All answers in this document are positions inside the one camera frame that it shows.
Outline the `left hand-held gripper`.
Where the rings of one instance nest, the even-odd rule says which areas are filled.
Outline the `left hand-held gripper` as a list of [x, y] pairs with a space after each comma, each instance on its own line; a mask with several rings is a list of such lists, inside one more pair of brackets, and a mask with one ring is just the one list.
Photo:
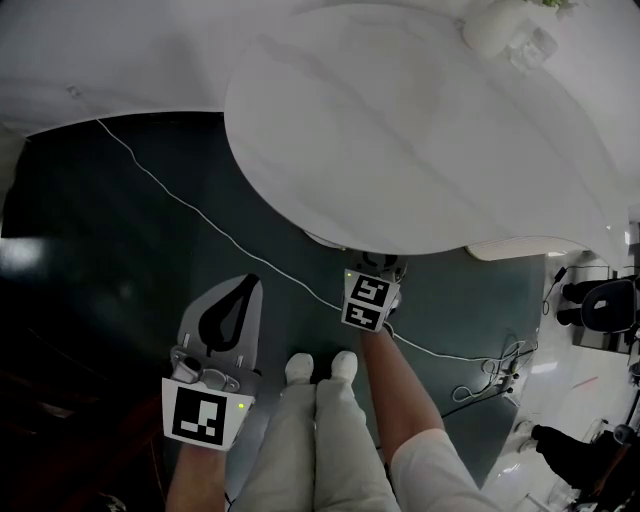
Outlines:
[[246, 274], [223, 281], [184, 311], [171, 375], [162, 380], [164, 436], [228, 451], [256, 401], [263, 288]]

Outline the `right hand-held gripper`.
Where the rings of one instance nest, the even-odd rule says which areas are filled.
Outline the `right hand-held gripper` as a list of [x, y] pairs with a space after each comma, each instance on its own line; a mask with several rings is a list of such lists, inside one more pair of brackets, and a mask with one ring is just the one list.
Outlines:
[[344, 271], [343, 324], [379, 332], [401, 303], [407, 256], [354, 251]]

